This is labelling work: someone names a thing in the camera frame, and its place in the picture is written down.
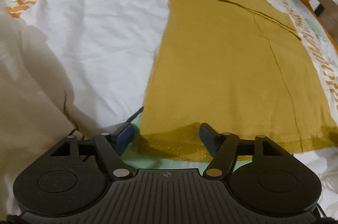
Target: wrinkled white fabric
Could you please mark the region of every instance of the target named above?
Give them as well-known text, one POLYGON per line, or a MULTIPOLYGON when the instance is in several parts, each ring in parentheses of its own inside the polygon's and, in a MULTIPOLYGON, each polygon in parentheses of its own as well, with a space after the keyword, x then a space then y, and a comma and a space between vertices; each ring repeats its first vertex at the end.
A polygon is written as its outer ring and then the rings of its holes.
MULTIPOLYGON (((13 6, 14 1, 5 0, 9 6, 13 6)), ((267 1, 287 12, 281 0, 267 1)), ((312 17, 298 0, 287 1, 302 18, 312 17)), ((0 189, 3 201, 7 202, 2 205, 3 212, 16 212, 10 205, 15 175, 72 130, 61 113, 65 92, 68 112, 87 136, 109 130, 142 106, 168 13, 168 0, 37 0, 22 12, 20 19, 3 13, 0 30, 3 25, 20 24, 19 29, 13 29, 14 37, 4 38, 7 45, 16 44, 20 49, 14 53, 6 46, 0 47, 0 67, 4 66, 7 80, 0 94, 0 100, 4 100, 1 118, 10 115, 11 124, 15 125, 0 127, 4 128, 0 145, 5 147, 0 154, 0 189), (23 74, 19 77, 20 86, 24 88, 19 90, 12 87, 18 84, 13 79, 18 76, 13 64, 15 59, 20 62, 23 74), (23 135, 26 138, 21 143, 17 139, 23 135), (18 165, 16 157, 25 159, 18 165)), ((338 63, 331 43, 318 39, 316 43, 330 62, 338 63)), ((332 116, 338 122, 333 94, 328 90, 320 65, 309 54, 332 116)), ((338 161, 337 148, 312 151, 297 158, 319 175, 323 183, 320 203, 329 215, 338 218, 338 181, 335 180, 338 166, 334 163, 338 161)))

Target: folded yellow garment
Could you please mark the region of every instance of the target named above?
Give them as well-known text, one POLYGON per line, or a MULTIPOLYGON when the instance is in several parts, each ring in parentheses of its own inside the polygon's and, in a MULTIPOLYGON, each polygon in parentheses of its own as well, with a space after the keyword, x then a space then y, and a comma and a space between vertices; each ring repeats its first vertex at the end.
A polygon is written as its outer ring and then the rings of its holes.
POLYGON ((198 128, 270 137, 291 153, 335 144, 337 126, 287 14, 265 0, 169 0, 139 152, 210 161, 198 128))

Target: orange fabric edge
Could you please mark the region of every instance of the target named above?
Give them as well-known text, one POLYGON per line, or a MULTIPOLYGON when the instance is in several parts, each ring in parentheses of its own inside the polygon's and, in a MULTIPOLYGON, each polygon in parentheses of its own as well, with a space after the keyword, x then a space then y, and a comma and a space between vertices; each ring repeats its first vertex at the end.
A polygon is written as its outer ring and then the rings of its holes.
POLYGON ((308 0, 300 0, 312 13, 312 15, 317 19, 317 21, 322 25, 325 34, 327 35, 327 37, 329 38, 330 42, 333 44, 333 46, 335 47, 336 53, 338 55, 338 45, 335 43, 335 41, 333 40, 333 38, 330 36, 330 34, 327 32, 327 30, 325 29, 325 27, 323 26, 323 24, 319 21, 318 17, 316 16, 315 12, 313 11, 310 3, 308 0))

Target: black object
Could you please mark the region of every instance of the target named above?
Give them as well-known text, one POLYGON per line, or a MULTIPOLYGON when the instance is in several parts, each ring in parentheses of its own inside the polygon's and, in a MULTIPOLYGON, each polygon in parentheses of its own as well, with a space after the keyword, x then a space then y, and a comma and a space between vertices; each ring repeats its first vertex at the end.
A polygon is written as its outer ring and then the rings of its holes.
POLYGON ((60 141, 17 177, 14 196, 25 222, 8 223, 310 224, 318 218, 318 177, 265 136, 240 140, 202 124, 201 141, 214 157, 202 176, 197 169, 132 173, 119 156, 133 136, 126 123, 114 134, 60 141), (95 156, 99 168, 81 155, 95 156), (233 171, 239 155, 252 155, 252 162, 233 171))

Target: mint green patch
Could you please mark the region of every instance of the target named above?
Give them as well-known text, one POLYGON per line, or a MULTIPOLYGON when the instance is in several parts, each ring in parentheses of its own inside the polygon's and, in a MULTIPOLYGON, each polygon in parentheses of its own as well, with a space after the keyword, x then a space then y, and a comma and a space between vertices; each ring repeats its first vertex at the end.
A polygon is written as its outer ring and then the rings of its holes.
MULTIPOLYGON (((142 113, 131 122, 135 127, 135 133, 138 133, 141 125, 142 113)), ((203 162, 188 162, 188 161, 177 161, 171 159, 155 158, 151 156, 141 155, 136 151, 136 147, 131 144, 121 156, 121 159, 129 166, 135 169, 146 168, 146 169, 180 169, 180 168, 198 168, 199 173, 203 174, 204 170, 208 166, 208 163, 203 162)), ((237 161, 235 168, 243 166, 249 161, 237 161)))
POLYGON ((323 32, 309 19, 305 18, 306 22, 310 26, 310 28, 318 35, 318 36, 325 36, 323 32))

